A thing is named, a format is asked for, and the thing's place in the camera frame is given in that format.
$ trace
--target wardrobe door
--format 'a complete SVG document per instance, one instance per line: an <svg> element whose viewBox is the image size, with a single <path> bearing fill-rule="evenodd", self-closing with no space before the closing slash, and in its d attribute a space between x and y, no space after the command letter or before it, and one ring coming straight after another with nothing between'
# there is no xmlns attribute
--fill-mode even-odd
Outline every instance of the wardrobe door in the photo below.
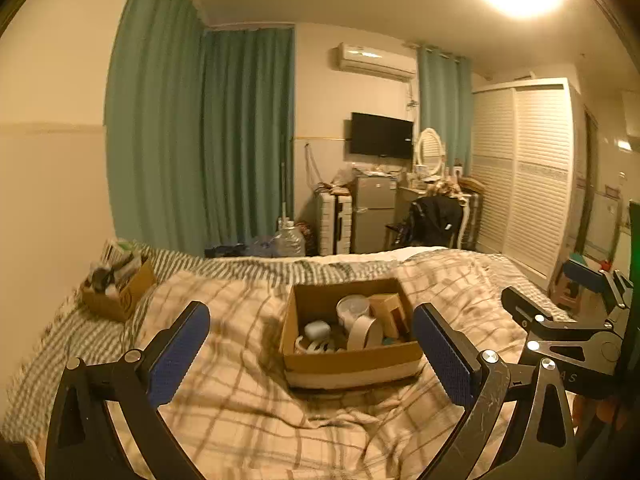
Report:
<svg viewBox="0 0 640 480"><path fill-rule="evenodd" d="M486 186L478 250L501 253L510 212L514 153L513 89L474 96L471 174Z"/></svg>
<svg viewBox="0 0 640 480"><path fill-rule="evenodd" d="M573 170L571 101L562 85L517 88L511 213L504 254L546 288L564 237Z"/></svg>

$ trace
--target blue gripper pad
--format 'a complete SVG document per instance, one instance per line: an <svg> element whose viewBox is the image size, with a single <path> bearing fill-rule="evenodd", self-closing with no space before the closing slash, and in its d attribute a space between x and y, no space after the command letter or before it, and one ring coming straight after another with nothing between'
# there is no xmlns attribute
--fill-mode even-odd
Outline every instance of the blue gripper pad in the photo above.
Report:
<svg viewBox="0 0 640 480"><path fill-rule="evenodd" d="M178 319L156 334L145 349L148 370L146 396L153 408L174 398L198 350L209 334L211 318L207 305L191 301Z"/></svg>
<svg viewBox="0 0 640 480"><path fill-rule="evenodd" d="M431 303L415 309L413 331L451 402L471 407L482 375L471 341L453 330Z"/></svg>
<svg viewBox="0 0 640 480"><path fill-rule="evenodd" d="M566 277L579 285L582 285L592 292L601 294L606 285L606 278L600 272L591 270L586 265L576 262L575 260L567 260L562 264L562 272Z"/></svg>

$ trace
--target white container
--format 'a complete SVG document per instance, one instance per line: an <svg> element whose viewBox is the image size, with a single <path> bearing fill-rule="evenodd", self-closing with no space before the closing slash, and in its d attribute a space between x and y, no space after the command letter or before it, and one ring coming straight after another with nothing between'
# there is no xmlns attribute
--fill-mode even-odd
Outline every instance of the white container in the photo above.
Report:
<svg viewBox="0 0 640 480"><path fill-rule="evenodd" d="M278 231L273 239L273 245L276 254L280 257L305 255L305 237L300 229L293 225L292 220L287 221Z"/></svg>
<svg viewBox="0 0 640 480"><path fill-rule="evenodd" d="M369 313L369 305L369 299L359 294L351 294L342 298L335 307L340 325L347 332L350 332L356 319Z"/></svg>

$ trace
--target ceiling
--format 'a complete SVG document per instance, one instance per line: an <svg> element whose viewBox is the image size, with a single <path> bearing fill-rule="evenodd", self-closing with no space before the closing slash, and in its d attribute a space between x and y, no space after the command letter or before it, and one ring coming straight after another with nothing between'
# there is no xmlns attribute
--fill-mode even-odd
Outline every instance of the ceiling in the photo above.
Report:
<svg viewBox="0 0 640 480"><path fill-rule="evenodd" d="M591 92L640 91L640 76L592 0L564 0L546 16L515 20L484 0L193 0L209 27L237 22L313 22L439 46L484 76L574 63Z"/></svg>

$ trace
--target television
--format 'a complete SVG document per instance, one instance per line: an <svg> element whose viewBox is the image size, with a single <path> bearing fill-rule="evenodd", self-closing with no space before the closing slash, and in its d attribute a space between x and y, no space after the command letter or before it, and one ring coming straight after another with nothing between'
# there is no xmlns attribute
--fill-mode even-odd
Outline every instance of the television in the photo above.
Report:
<svg viewBox="0 0 640 480"><path fill-rule="evenodd" d="M351 114L351 153L361 155L414 157L414 124L379 115Z"/></svg>

